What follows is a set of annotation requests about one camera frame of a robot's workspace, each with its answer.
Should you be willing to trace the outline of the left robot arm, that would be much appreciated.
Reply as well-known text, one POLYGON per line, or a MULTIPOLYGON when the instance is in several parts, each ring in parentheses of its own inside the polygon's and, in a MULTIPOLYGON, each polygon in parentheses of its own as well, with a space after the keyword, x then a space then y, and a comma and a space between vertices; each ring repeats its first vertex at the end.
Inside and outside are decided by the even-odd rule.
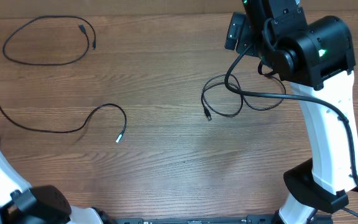
POLYGON ((56 187, 33 187, 8 163, 0 151, 0 223, 102 223, 93 208, 71 206, 56 187))

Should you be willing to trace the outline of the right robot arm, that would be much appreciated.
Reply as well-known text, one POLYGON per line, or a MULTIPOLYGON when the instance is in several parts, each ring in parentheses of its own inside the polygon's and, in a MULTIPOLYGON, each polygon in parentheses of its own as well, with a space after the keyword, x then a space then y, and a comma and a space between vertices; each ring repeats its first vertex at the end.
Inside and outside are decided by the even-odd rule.
POLYGON ((358 136, 353 107, 352 35, 336 16, 307 23, 298 1, 246 0, 234 13, 225 47, 260 59, 268 77, 289 82, 305 119, 312 156, 283 175, 289 191, 272 215, 248 223, 331 223, 358 192, 358 136))

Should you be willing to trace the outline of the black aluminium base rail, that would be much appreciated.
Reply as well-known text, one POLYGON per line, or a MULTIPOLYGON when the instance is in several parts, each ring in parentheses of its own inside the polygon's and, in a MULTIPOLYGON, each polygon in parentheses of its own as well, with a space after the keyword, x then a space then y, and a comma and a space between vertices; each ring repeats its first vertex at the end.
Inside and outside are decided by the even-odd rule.
POLYGON ((278 215, 248 215, 236 218, 168 218, 149 219, 142 218, 117 218, 114 224, 274 224, 283 223, 278 215))

